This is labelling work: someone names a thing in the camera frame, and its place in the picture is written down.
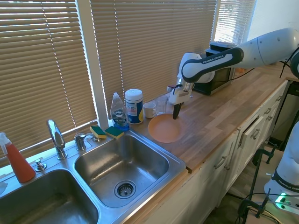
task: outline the sink basin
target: sink basin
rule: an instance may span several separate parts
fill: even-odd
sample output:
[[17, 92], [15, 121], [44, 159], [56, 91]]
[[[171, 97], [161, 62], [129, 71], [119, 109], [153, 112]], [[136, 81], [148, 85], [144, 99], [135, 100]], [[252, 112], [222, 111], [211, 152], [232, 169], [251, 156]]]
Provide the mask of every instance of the sink basin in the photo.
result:
[[69, 171], [59, 169], [0, 199], [0, 224], [96, 224], [99, 212]]
[[82, 156], [75, 170], [108, 207], [122, 207], [156, 183], [168, 160], [150, 145], [126, 134]]

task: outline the yellow sponge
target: yellow sponge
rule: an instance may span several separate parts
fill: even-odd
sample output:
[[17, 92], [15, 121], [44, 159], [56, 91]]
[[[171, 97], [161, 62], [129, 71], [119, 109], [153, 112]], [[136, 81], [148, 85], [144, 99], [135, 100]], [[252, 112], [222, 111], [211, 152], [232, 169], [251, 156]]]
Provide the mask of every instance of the yellow sponge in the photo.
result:
[[124, 135], [124, 132], [121, 131], [120, 129], [116, 128], [116, 127], [109, 127], [105, 130], [105, 133], [107, 135], [110, 135], [111, 137], [115, 138], [115, 139], [119, 139], [121, 136]]
[[105, 132], [103, 132], [103, 130], [100, 127], [98, 127], [98, 126], [91, 126], [89, 128], [89, 130], [93, 133], [93, 135], [97, 139], [105, 139], [105, 138], [107, 138], [107, 135], [105, 134]]

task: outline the orange plate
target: orange plate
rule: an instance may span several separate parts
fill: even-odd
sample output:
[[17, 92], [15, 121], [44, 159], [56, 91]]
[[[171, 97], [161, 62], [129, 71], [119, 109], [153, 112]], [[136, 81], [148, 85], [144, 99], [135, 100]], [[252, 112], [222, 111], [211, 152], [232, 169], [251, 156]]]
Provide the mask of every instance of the orange plate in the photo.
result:
[[174, 120], [172, 114], [165, 113], [154, 117], [149, 122], [149, 134], [162, 143], [171, 143], [179, 140], [183, 135], [183, 122], [179, 117]]

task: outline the sink drain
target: sink drain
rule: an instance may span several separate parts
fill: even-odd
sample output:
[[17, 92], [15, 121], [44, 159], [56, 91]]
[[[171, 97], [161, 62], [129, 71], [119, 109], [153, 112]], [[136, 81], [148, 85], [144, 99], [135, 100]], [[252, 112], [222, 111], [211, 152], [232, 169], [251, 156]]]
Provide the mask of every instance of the sink drain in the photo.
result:
[[119, 198], [126, 199], [131, 197], [136, 190], [136, 186], [131, 181], [121, 181], [115, 186], [115, 195]]

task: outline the drawer handle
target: drawer handle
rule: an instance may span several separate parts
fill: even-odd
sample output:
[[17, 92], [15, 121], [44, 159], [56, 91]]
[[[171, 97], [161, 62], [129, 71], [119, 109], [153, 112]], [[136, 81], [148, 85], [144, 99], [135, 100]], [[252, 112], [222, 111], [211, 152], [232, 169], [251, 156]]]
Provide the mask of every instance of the drawer handle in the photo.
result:
[[225, 162], [227, 156], [222, 156], [221, 160], [219, 161], [218, 164], [214, 165], [215, 169], [218, 169], [219, 167], [221, 167], [221, 165]]
[[266, 110], [266, 112], [265, 112], [264, 114], [268, 114], [268, 113], [270, 113], [270, 112], [271, 112], [271, 110], [272, 110], [272, 108], [271, 108], [271, 107], [269, 107], [269, 108]]
[[253, 134], [251, 135], [251, 137], [255, 140], [256, 137], [257, 137], [257, 135], [259, 134], [259, 132], [260, 132], [260, 129], [259, 129], [259, 128], [256, 129], [256, 130], [253, 132]]
[[279, 96], [279, 97], [276, 99], [276, 101], [280, 101], [281, 98], [282, 98], [282, 96]]

